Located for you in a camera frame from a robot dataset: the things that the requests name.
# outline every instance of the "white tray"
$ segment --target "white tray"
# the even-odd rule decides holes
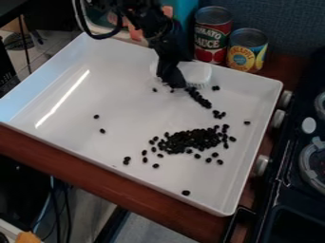
[[[221,91],[201,94],[227,112],[220,121],[185,92],[169,93],[154,82],[149,66],[155,59],[152,49],[82,34],[0,100],[0,122],[211,214],[231,215],[282,83],[213,65],[212,84]],[[101,118],[94,120],[95,114]],[[189,155],[150,155],[142,163],[141,151],[154,136],[224,123],[238,141],[228,150],[203,152],[204,158],[219,152],[222,166]],[[125,156],[132,157],[128,166]],[[154,162],[161,167],[153,169]]]

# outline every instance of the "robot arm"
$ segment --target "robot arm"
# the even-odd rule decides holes
[[[185,87],[185,79],[177,69],[179,61],[191,61],[181,24],[163,14],[157,0],[108,0],[117,15],[116,27],[107,34],[93,34],[85,20],[84,0],[73,0],[77,19],[83,30],[94,39],[110,38],[122,28],[125,16],[136,29],[143,31],[149,47],[159,56],[157,76],[171,87]]]

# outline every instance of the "can lid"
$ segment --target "can lid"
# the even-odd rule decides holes
[[[230,11],[223,7],[205,7],[197,11],[195,15],[199,24],[221,25],[230,22],[233,19]]]
[[[261,47],[268,43],[266,35],[256,28],[240,28],[230,35],[231,45]]]

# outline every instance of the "knob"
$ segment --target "knob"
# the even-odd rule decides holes
[[[253,174],[255,177],[262,177],[266,170],[267,165],[269,164],[270,158],[267,156],[260,155],[256,162]]]
[[[285,109],[288,107],[288,104],[293,97],[293,92],[289,90],[284,90],[280,99],[278,100],[278,106]]]
[[[273,118],[272,118],[272,122],[271,122],[271,126],[274,128],[280,128],[280,126],[283,123],[285,117],[285,112],[283,110],[276,110]]]

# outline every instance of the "black cable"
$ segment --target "black cable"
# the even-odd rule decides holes
[[[71,237],[71,212],[70,212],[70,206],[68,203],[68,198],[67,198],[67,186],[65,185],[65,189],[64,189],[64,194],[65,194],[65,204],[67,207],[67,243],[70,242],[70,237]]]
[[[62,209],[60,210],[59,216],[61,216],[63,210],[65,209],[65,206],[66,206],[66,204],[64,203],[64,205],[62,206]],[[42,241],[45,241],[45,240],[46,240],[47,238],[49,238],[50,235],[53,233],[53,231],[54,231],[54,229],[55,229],[56,221],[57,221],[57,219],[55,219],[55,222],[53,223],[53,226],[52,226],[52,228],[50,229],[50,231],[49,231],[49,233],[47,234],[47,236],[45,236],[44,238],[42,238]]]
[[[58,202],[56,201],[56,197],[55,197],[55,192],[54,189],[51,188],[50,189],[51,193],[52,193],[52,201],[53,201],[53,208],[54,208],[54,213],[55,213],[55,223],[56,223],[56,234],[57,234],[57,239],[56,242],[57,243],[61,243],[61,225],[60,225],[60,215],[59,215],[59,209],[58,209]]]
[[[28,64],[29,74],[31,74],[30,60],[29,60],[29,50],[28,50],[27,44],[26,44],[24,28],[23,28],[23,21],[22,21],[21,15],[19,15],[18,21],[19,21],[20,34],[22,35],[22,40],[23,40],[23,44],[24,44],[24,50],[25,50],[25,55],[26,55],[26,61],[27,61],[27,64]]]
[[[48,214],[48,212],[50,212],[52,210],[52,208],[53,208],[53,205],[51,205],[50,207],[48,206],[47,210],[44,212],[44,215],[38,221],[36,221],[34,223],[34,225],[32,226],[32,228],[34,228],[38,223],[40,223],[46,217],[46,215]]]
[[[117,11],[116,12],[117,25],[112,31],[110,31],[109,33],[106,33],[106,34],[93,34],[90,31],[90,29],[89,29],[89,27],[88,27],[88,25],[86,23],[83,8],[81,6],[81,1],[83,1],[83,0],[74,0],[74,3],[75,3],[75,7],[76,7],[76,11],[77,11],[77,14],[78,14],[80,24],[81,24],[82,28],[84,29],[84,31],[85,31],[85,33],[87,35],[89,35],[91,38],[96,39],[96,40],[103,40],[103,39],[106,39],[106,38],[110,38],[110,37],[116,35],[118,32],[121,31],[121,29],[122,29],[122,16],[121,16],[121,13],[119,11]]]

